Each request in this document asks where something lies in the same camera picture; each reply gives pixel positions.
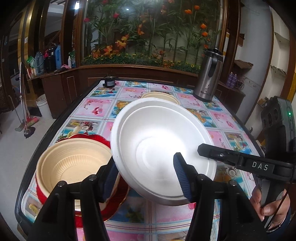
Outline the person's right hand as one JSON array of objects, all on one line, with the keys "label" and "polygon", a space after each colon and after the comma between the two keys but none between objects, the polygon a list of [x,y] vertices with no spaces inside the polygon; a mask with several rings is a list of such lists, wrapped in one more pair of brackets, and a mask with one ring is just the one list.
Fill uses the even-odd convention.
[{"label": "person's right hand", "polygon": [[260,186],[256,185],[256,187],[254,188],[254,190],[252,192],[251,198],[250,198],[250,202],[251,202],[252,206],[254,207],[254,209],[261,221],[263,221],[264,218],[267,216],[273,216],[273,221],[271,222],[269,230],[271,230],[275,227],[278,227],[279,225],[281,225],[285,221],[288,210],[290,208],[289,195],[286,196],[286,198],[282,202],[281,207],[279,208],[279,210],[277,211],[276,214],[275,214],[275,212],[276,212],[277,208],[279,207],[282,200],[277,200],[277,201],[271,202],[271,203],[261,207],[261,205],[260,205],[261,198],[262,198],[262,195],[261,195]]}]

